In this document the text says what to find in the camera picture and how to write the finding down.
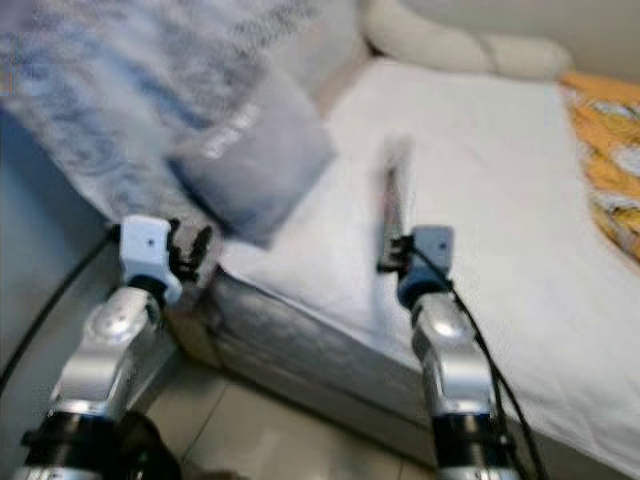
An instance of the mattress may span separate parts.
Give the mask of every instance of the mattress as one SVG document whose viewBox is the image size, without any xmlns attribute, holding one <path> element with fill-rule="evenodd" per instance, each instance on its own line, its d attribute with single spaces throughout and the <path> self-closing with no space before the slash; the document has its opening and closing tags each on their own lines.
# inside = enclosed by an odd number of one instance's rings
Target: mattress
<svg viewBox="0 0 640 480">
<path fill-rule="evenodd" d="M 640 478 L 640 271 L 593 225 L 559 88 L 379 60 L 327 128 L 341 159 L 272 248 L 230 242 L 221 260 L 256 292 L 245 301 L 313 319 L 256 319 L 258 345 L 286 357 L 306 342 L 296 355 L 309 370 L 424 414 L 408 315 L 395 280 L 375 273 L 380 151 L 410 134 L 416 218 L 454 227 L 452 276 L 534 428 Z"/>
</svg>

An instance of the floor tile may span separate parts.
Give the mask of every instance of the floor tile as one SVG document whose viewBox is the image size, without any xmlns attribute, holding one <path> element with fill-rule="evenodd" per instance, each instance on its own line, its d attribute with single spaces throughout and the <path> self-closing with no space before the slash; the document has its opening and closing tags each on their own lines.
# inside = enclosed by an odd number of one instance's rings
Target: floor tile
<svg viewBox="0 0 640 480">
<path fill-rule="evenodd" d="M 232 384 L 188 455 L 252 480 L 396 480 L 401 459 L 288 404 Z"/>
<path fill-rule="evenodd" d="M 215 370 L 185 363 L 151 405 L 147 415 L 178 458 L 193 445 L 228 384 Z"/>
<path fill-rule="evenodd" d="M 399 480 L 436 480 L 433 470 L 427 470 L 413 462 L 405 460 L 402 463 L 402 473 Z"/>
</svg>

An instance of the black cable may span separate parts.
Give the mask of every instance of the black cable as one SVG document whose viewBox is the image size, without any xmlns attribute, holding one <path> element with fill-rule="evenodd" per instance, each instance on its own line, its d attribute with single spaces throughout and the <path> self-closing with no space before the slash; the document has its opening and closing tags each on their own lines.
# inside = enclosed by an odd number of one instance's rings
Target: black cable
<svg viewBox="0 0 640 480">
<path fill-rule="evenodd" d="M 117 241 L 119 238 L 120 227 L 113 226 L 109 229 L 107 234 L 87 253 L 87 255 L 80 260 L 80 262 L 75 266 L 73 270 L 71 270 L 64 280 L 60 283 L 58 288 L 56 288 L 53 295 L 49 297 L 47 303 L 44 305 L 40 313 L 36 316 L 35 320 L 27 330 L 27 333 L 22 337 L 18 347 L 14 350 L 11 358 L 7 362 L 7 366 L 5 367 L 2 375 L 0 375 L 0 397 L 4 393 L 4 390 L 9 382 L 9 379 L 15 372 L 16 367 L 20 363 L 20 360 L 24 356 L 25 352 L 31 345 L 34 337 L 44 325 L 44 322 L 47 320 L 47 317 L 51 313 L 51 311 L 55 308 L 57 303 L 60 301 L 60 298 L 64 295 L 67 289 L 71 286 L 71 284 L 80 276 L 80 274 L 89 266 L 89 264 L 102 252 L 102 250 L 112 241 Z"/>
<path fill-rule="evenodd" d="M 509 397 L 510 402 L 513 404 L 513 407 L 516 410 L 516 414 L 518 416 L 518 420 L 520 421 L 520 425 L 522 426 L 522 433 L 524 435 L 524 439 L 527 444 L 529 454 L 531 455 L 531 460 L 533 461 L 536 474 L 540 480 L 549 480 L 549 474 L 547 473 L 546 468 L 542 463 L 542 458 L 538 450 L 538 445 L 536 444 L 535 438 L 533 436 L 533 431 L 531 429 L 531 426 L 529 425 L 529 422 L 525 418 L 524 412 L 520 406 L 520 403 L 518 402 L 518 399 L 513 393 L 511 386 L 507 382 L 507 379 L 503 375 L 500 368 L 494 362 L 491 352 L 489 351 L 489 347 L 482 335 L 482 332 L 480 331 L 480 327 L 478 326 L 478 323 L 476 322 L 473 314 L 471 313 L 467 305 L 462 300 L 462 297 L 453 286 L 453 282 L 451 282 L 447 278 L 446 274 L 427 255 L 425 255 L 424 252 L 416 248 L 415 245 L 413 245 L 413 243 L 411 246 L 411 250 L 420 258 L 420 260 L 422 260 L 429 268 L 431 268 L 434 271 L 434 273 L 436 274 L 436 276 L 441 282 L 449 286 L 456 303 L 458 304 L 462 312 L 469 318 L 469 322 L 471 323 L 476 336 L 476 341 L 478 342 L 478 345 L 480 346 L 480 349 L 482 350 L 482 352 L 487 357 L 487 361 L 489 362 L 489 367 L 491 368 L 491 374 L 494 377 L 494 393 L 496 397 L 496 407 L 498 410 L 499 422 L 502 424 L 503 427 L 505 427 L 505 430 L 506 430 L 506 415 L 504 413 L 504 406 L 502 404 L 502 395 L 500 393 L 500 385 L 502 385 L 502 387 L 505 389 L 507 393 L 507 396 Z M 516 464 L 516 466 L 518 469 L 522 468 L 521 465 Z"/>
</svg>

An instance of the wall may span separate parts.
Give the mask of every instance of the wall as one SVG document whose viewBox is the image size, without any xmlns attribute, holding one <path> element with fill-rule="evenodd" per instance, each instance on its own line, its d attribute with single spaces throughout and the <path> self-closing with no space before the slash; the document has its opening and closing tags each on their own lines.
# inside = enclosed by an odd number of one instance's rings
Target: wall
<svg viewBox="0 0 640 480">
<path fill-rule="evenodd" d="M 544 35 L 580 70 L 640 82 L 639 0 L 403 0 L 437 21 L 476 31 Z"/>
<path fill-rule="evenodd" d="M 0 367 L 49 295 L 104 234 L 103 219 L 67 183 L 30 135 L 0 109 Z M 11 477 L 26 429 L 46 413 L 51 390 L 90 310 L 118 284 L 111 248 L 68 291 L 0 400 L 0 479 Z M 139 377 L 175 351 L 161 339 Z"/>
</svg>

